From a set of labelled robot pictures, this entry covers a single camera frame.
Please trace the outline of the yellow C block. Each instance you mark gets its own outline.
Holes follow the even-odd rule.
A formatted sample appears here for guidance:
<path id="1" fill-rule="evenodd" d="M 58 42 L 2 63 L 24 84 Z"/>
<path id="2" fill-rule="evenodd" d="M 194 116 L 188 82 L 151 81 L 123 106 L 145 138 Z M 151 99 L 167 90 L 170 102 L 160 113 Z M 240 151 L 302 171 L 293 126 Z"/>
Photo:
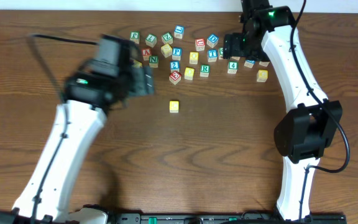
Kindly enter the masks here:
<path id="1" fill-rule="evenodd" d="M 170 101 L 169 102 L 169 110 L 171 113 L 179 112 L 180 102 L 179 101 Z"/>

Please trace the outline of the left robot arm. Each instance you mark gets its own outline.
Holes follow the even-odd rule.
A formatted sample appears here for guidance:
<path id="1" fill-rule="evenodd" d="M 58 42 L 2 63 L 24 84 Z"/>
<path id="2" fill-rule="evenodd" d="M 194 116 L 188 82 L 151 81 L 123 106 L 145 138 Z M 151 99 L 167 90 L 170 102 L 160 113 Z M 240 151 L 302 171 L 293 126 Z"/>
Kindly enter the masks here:
<path id="1" fill-rule="evenodd" d="M 59 86 L 35 44 L 28 43 L 60 98 L 52 130 L 35 170 L 12 210 L 0 210 L 0 224 L 114 223 L 114 214 L 99 205 L 69 211 L 71 193 L 94 139 L 113 104 L 128 97 L 152 95 L 151 68 L 142 65 L 131 40 L 102 35 L 95 57 L 85 60 Z"/>

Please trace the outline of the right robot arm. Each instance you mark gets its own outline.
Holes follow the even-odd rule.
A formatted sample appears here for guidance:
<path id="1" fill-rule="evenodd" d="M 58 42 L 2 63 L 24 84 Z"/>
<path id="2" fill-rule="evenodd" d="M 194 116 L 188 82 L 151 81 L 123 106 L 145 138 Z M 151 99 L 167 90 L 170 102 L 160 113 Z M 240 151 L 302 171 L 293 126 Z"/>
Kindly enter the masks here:
<path id="1" fill-rule="evenodd" d="M 242 1 L 242 32 L 224 37 L 223 57 L 270 62 L 281 86 L 286 115 L 274 129 L 276 148 L 283 157 L 280 195 L 271 215 L 259 223 L 346 223 L 340 214 L 313 215 L 309 199 L 320 159 L 332 143 L 342 106 L 318 85 L 301 48 L 297 25 L 287 6 L 268 1 Z"/>

